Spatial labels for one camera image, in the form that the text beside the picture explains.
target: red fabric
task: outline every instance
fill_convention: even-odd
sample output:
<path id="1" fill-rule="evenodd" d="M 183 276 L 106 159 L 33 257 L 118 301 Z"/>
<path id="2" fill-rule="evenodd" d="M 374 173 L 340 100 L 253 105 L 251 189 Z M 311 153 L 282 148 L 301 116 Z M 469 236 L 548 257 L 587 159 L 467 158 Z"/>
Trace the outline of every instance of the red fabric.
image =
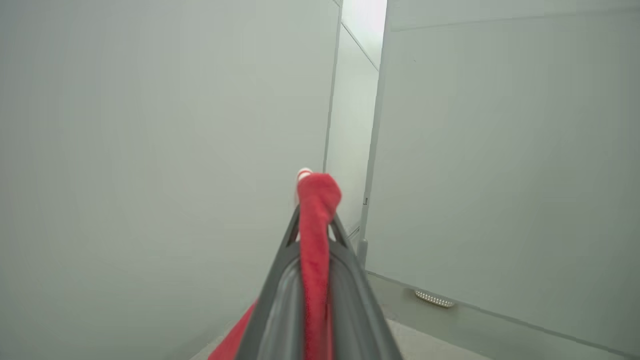
<path id="1" fill-rule="evenodd" d="M 305 291 L 305 360 L 332 358 L 331 309 L 328 302 L 329 243 L 327 227 L 342 195 L 328 174 L 312 173 L 298 183 L 300 198 L 300 262 Z M 209 360 L 233 360 L 252 305 Z"/>
<path id="2" fill-rule="evenodd" d="M 247 309 L 242 318 L 240 318 L 240 321 L 234 325 L 234 328 L 225 336 L 225 339 L 213 350 L 211 355 L 209 355 L 209 360 L 234 360 L 238 347 L 240 346 L 240 341 L 242 340 L 242 335 L 244 334 L 244 329 L 251 318 L 254 307 L 255 303 Z"/>

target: white partition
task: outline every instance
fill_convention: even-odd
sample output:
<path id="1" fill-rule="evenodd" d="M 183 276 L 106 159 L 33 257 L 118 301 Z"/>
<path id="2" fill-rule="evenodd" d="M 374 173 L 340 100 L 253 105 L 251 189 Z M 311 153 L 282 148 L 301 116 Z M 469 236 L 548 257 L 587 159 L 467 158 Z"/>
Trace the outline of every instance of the white partition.
<path id="1" fill-rule="evenodd" d="M 342 190 L 337 213 L 349 234 L 360 225 L 377 88 L 378 71 L 342 27 L 326 171 Z"/>
<path id="2" fill-rule="evenodd" d="M 367 269 L 638 356 L 640 12 L 592 10 L 385 34 Z"/>
<path id="3" fill-rule="evenodd" d="M 189 359 L 323 165 L 332 0 L 0 5 L 0 358 Z"/>
<path id="4" fill-rule="evenodd" d="M 342 0 L 342 23 L 358 40 L 376 70 L 380 67 L 386 9 L 387 0 Z"/>
<path id="5" fill-rule="evenodd" d="M 629 11 L 638 7 L 637 0 L 390 0 L 389 2 L 389 28 L 392 31 L 576 13 Z"/>

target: red towel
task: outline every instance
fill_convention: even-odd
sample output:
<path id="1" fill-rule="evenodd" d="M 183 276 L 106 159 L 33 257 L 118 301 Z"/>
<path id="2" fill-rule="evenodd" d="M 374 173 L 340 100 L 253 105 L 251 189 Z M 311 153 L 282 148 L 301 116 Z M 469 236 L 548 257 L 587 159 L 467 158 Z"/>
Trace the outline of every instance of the red towel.
<path id="1" fill-rule="evenodd" d="M 338 185 L 328 174 L 311 173 L 298 182 L 300 262 L 305 291 L 305 360 L 332 358 L 326 232 L 341 196 Z M 213 350 L 209 360 L 233 360 L 252 311 L 253 305 Z"/>

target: floor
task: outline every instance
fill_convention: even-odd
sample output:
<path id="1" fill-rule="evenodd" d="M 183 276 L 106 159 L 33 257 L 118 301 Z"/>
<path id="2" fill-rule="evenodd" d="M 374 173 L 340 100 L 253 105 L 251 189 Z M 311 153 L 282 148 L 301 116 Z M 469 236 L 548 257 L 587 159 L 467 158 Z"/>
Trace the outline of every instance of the floor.
<path id="1" fill-rule="evenodd" d="M 404 360 L 624 359 L 476 309 L 428 304 L 413 291 L 374 274 L 368 279 Z M 223 338 L 191 360 L 206 360 Z"/>
<path id="2" fill-rule="evenodd" d="M 387 322 L 404 360 L 423 360 L 426 354 L 429 354 L 429 360 L 488 360 L 484 356 L 423 334 L 401 323 L 393 320 L 387 320 Z M 212 341 L 191 360 L 207 360 L 209 354 L 223 338 L 224 336 L 220 336 Z"/>

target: red cloth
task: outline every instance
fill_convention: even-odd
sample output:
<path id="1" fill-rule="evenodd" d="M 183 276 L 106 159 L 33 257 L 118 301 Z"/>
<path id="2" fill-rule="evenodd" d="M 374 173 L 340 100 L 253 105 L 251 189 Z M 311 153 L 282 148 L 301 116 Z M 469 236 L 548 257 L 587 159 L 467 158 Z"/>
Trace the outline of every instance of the red cloth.
<path id="1" fill-rule="evenodd" d="M 340 202 L 340 188 L 328 174 L 313 173 L 298 183 L 300 198 L 300 262 L 305 291 L 305 360 L 332 358 L 332 328 L 328 302 L 329 243 L 327 227 Z M 233 360 L 252 305 L 209 360 Z"/>

